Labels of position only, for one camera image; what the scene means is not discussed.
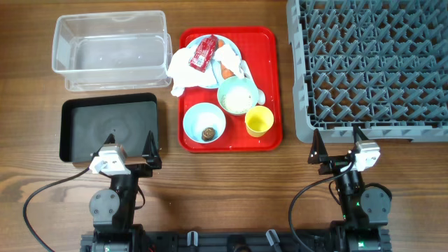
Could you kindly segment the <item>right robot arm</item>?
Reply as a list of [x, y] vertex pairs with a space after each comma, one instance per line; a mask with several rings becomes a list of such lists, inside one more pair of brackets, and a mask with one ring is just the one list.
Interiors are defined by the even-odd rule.
[[309, 164], [320, 165], [320, 175], [331, 175], [341, 206], [343, 220], [333, 221], [324, 232], [320, 251], [392, 250], [388, 225], [392, 193], [379, 183], [366, 184], [361, 172], [375, 165], [380, 147], [353, 127], [354, 146], [345, 155], [330, 156], [318, 129], [314, 130]]

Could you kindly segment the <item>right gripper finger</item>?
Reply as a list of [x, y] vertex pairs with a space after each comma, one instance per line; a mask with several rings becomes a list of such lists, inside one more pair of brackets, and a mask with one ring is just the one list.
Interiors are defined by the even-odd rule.
[[357, 125], [354, 125], [353, 126], [353, 141], [354, 142], [359, 142], [359, 141], [367, 141], [367, 140], [368, 140], [368, 138], [363, 133], [361, 128], [359, 126], [357, 126]]
[[318, 129], [314, 130], [308, 163], [312, 165], [329, 162], [329, 156]]

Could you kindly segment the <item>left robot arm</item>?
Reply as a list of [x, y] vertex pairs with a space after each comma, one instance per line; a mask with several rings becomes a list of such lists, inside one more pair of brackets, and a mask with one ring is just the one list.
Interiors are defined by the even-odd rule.
[[94, 232], [83, 236], [80, 251], [154, 251], [155, 245], [141, 224], [134, 223], [137, 194], [141, 192], [140, 178], [150, 178], [153, 170], [162, 168], [155, 137], [149, 132], [141, 153], [141, 163], [127, 164], [122, 145], [110, 134], [103, 146], [92, 154], [89, 169], [105, 175], [110, 187], [96, 192], [89, 204]]

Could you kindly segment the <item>red snack wrapper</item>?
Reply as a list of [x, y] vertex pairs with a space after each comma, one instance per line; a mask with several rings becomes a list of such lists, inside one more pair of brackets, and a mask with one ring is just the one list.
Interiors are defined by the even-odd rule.
[[204, 37], [195, 49], [195, 53], [189, 61], [189, 66], [204, 73], [214, 56], [217, 44], [218, 38], [216, 36]]

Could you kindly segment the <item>pile of white rice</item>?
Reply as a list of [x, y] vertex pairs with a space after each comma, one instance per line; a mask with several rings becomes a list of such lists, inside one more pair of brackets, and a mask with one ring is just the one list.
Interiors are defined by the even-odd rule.
[[232, 114], [245, 114], [253, 105], [251, 92], [245, 87], [234, 87], [221, 99], [222, 107]]

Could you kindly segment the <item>small white tissue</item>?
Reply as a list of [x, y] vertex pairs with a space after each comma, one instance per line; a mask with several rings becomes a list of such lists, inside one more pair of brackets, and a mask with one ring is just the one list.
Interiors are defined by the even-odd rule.
[[234, 76], [238, 78], [244, 78], [244, 72], [241, 68], [241, 59], [229, 44], [225, 44], [221, 48], [218, 48], [213, 56], [213, 59], [221, 63], [229, 70], [231, 70]]

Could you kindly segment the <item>orange carrot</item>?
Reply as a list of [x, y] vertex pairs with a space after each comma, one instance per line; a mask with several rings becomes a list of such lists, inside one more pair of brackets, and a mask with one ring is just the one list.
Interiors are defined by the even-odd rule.
[[[224, 45], [225, 45], [225, 42], [223, 40], [219, 39], [218, 47], [221, 48]], [[222, 63], [220, 63], [220, 70], [221, 70], [221, 76], [223, 77], [224, 80], [234, 76], [233, 72], [231, 70], [227, 69]]]

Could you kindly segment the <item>large white tissue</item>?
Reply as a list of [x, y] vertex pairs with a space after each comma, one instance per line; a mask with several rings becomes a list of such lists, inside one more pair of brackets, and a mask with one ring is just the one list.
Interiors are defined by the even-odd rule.
[[180, 97], [186, 88], [209, 88], [218, 84], [211, 66], [208, 66], [204, 73], [189, 66], [196, 48], [196, 45], [192, 48], [181, 48], [171, 59], [167, 75], [174, 81], [171, 94], [175, 97]]

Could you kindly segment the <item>yellow cup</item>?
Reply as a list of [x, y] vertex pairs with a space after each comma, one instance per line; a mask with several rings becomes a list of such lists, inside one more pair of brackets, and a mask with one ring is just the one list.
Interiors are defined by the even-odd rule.
[[266, 106], [254, 106], [245, 115], [245, 125], [252, 137], [262, 137], [274, 124], [274, 114]]

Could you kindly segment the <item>brown shiitake mushroom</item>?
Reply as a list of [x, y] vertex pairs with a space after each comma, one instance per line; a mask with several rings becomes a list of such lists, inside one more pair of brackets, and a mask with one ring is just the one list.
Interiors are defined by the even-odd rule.
[[205, 142], [213, 141], [216, 136], [216, 130], [213, 127], [207, 127], [202, 131], [202, 140]]

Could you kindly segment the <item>green bowl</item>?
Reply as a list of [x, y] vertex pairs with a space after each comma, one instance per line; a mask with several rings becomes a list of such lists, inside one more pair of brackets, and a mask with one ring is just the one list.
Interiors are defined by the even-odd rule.
[[232, 88], [235, 88], [235, 87], [243, 87], [243, 88], [248, 89], [251, 92], [251, 95], [252, 95], [252, 100], [253, 100], [252, 107], [254, 107], [255, 105], [258, 104], [258, 91], [253, 86], [252, 82], [248, 78], [238, 78], [236, 76], [233, 76], [233, 77], [230, 77], [230, 78], [227, 78], [226, 80], [224, 80], [222, 82], [222, 84], [220, 85], [220, 87], [218, 88], [217, 98], [218, 98], [218, 103], [220, 104], [221, 107], [222, 107], [221, 99], [222, 99], [223, 95], [225, 93], [227, 93], [229, 90], [231, 90]]

